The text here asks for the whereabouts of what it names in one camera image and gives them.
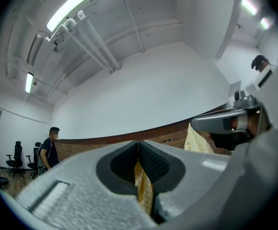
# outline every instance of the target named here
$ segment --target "person wearing black cap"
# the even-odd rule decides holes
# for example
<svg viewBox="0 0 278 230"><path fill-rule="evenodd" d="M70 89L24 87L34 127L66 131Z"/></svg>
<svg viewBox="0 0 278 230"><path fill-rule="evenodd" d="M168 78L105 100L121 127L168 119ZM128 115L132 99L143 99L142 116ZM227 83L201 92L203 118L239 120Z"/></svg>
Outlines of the person wearing black cap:
<svg viewBox="0 0 278 230"><path fill-rule="evenodd" d="M255 68L256 71L262 72L267 65L269 65L268 59L266 59L263 55L258 55L252 62L252 69Z"/></svg>
<svg viewBox="0 0 278 230"><path fill-rule="evenodd" d="M41 159L48 170L59 163L58 155L55 147L55 140L58 140L58 133L60 129L51 127L49 130L49 137L43 142L41 149Z"/></svg>

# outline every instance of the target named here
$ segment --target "yellow cloth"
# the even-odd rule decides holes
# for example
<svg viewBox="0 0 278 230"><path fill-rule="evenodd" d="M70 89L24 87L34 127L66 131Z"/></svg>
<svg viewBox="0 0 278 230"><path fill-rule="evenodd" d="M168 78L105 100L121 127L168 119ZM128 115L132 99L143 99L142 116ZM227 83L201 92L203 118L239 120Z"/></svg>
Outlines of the yellow cloth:
<svg viewBox="0 0 278 230"><path fill-rule="evenodd" d="M188 127L188 134L185 142L185 150L213 153L213 150L206 139L197 131L195 131L191 124ZM139 161L134 168L135 174L135 185L138 187L138 202L144 211L150 215L153 205L153 187L148 179L146 173L144 172Z"/></svg>

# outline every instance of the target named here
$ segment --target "wooden floor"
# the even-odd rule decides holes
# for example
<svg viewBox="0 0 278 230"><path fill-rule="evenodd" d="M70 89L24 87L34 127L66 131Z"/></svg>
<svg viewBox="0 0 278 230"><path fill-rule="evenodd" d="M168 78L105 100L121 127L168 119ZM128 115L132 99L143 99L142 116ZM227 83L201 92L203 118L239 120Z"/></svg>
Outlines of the wooden floor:
<svg viewBox="0 0 278 230"><path fill-rule="evenodd" d="M10 194L12 197L16 197L19 194L19 192L32 181L30 173L31 171L26 171L24 177L22 177L20 174L15 174L13 178L13 173L10 173L9 175L8 170L2 170L0 168L0 176L9 179L8 185L3 186L3 190Z"/></svg>

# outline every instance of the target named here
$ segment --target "linear light fixture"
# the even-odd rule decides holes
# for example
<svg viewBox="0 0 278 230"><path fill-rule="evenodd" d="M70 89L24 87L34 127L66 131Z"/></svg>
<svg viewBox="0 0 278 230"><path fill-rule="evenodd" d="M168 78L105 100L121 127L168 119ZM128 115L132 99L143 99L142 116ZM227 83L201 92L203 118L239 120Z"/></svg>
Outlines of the linear light fixture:
<svg viewBox="0 0 278 230"><path fill-rule="evenodd" d="M49 20L46 27L51 32L56 29L59 23L65 18L74 8L76 8L84 0L67 0Z"/></svg>
<svg viewBox="0 0 278 230"><path fill-rule="evenodd" d="M269 28L269 26L270 26L270 24L269 24L269 22L267 21L266 18L263 18L263 19L261 20L260 23L263 25L263 27L264 27L266 30L267 30L267 29Z"/></svg>
<svg viewBox="0 0 278 230"><path fill-rule="evenodd" d="M246 7L253 15L257 14L257 9L253 4L250 3L249 0L242 0L242 5Z"/></svg>
<svg viewBox="0 0 278 230"><path fill-rule="evenodd" d="M27 93L30 93L30 89L32 87L32 83L33 83L33 74L28 72L27 73L27 79L26 79L26 87L25 87L25 91Z"/></svg>

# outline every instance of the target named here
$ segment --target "black office chair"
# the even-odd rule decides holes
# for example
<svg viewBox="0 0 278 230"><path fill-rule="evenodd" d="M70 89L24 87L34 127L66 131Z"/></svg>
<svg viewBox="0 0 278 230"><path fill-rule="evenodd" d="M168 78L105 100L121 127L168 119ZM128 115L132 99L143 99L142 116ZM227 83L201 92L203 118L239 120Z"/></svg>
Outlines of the black office chair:
<svg viewBox="0 0 278 230"><path fill-rule="evenodd" d="M11 155L6 155L9 157L9 161L6 161L6 163L12 167L12 170L9 171L10 172L13 172L13 178L14 178L14 175L15 174L21 174L22 177L24 177L24 171L21 171L20 170L20 167L23 165L22 163L22 160L21 160L21 154L22 154L22 147L21 147L21 142L20 141L17 141L15 143L15 146L14 146L14 160L11 160Z"/></svg>
<svg viewBox="0 0 278 230"><path fill-rule="evenodd" d="M38 150L41 146L41 143L36 142L35 146L36 147L33 149L33 162L31 162L31 160L30 160L30 155L27 155L27 157L29 159L29 163L27 164L27 166L34 170L34 172L30 173L32 178L35 178L38 175L38 157L39 157Z"/></svg>

